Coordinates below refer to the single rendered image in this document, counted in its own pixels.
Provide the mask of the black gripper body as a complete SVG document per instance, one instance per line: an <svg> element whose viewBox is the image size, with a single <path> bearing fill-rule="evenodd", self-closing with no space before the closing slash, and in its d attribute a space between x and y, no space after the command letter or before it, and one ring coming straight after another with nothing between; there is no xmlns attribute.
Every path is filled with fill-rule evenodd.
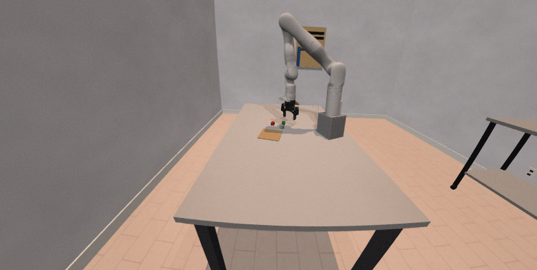
<svg viewBox="0 0 537 270"><path fill-rule="evenodd" d="M285 101L285 107L288 106L288 108L286 109L287 111L290 111L289 107L291 107L291 109L294 110L295 101L296 100L293 100L293 101L290 101L290 102Z"/></svg>

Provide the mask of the tan flat mat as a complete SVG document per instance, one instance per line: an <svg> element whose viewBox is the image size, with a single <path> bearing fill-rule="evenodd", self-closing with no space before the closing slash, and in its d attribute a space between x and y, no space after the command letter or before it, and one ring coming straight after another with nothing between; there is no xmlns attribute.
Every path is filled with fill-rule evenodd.
<svg viewBox="0 0 537 270"><path fill-rule="evenodd" d="M282 131L263 129L262 132L259 134L258 138L272 140L272 141L279 141L281 134L282 134Z"/></svg>

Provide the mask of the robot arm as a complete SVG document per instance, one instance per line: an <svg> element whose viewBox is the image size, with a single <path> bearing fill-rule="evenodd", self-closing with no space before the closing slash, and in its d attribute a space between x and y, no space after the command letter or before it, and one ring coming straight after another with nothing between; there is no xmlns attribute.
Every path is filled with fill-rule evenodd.
<svg viewBox="0 0 537 270"><path fill-rule="evenodd" d="M279 26L282 29L284 38L284 59L287 66L285 72L286 93L285 96L280 96L279 99L287 102L296 99L294 80L298 77L298 69L293 41L293 38L295 38L299 45L330 75L330 81L327 85L325 114L341 115L341 95L346 75L345 65L341 62L336 63L333 61L327 55L321 43L306 31L291 14L282 14L279 18Z"/></svg>

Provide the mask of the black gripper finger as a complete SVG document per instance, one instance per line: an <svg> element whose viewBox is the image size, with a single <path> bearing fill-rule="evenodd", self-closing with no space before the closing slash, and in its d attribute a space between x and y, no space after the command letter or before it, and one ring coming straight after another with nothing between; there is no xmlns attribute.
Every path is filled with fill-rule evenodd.
<svg viewBox="0 0 537 270"><path fill-rule="evenodd" d="M294 110L292 111L291 107L289 107L291 113L293 114L293 120L296 120L296 116L299 115L299 107L298 106L294 106Z"/></svg>
<svg viewBox="0 0 537 270"><path fill-rule="evenodd" d="M288 108L288 106L285 107L285 108L284 108L284 107L285 107L285 103L282 103L282 105L281 105L281 111L283 111L283 117L286 116L286 109Z"/></svg>

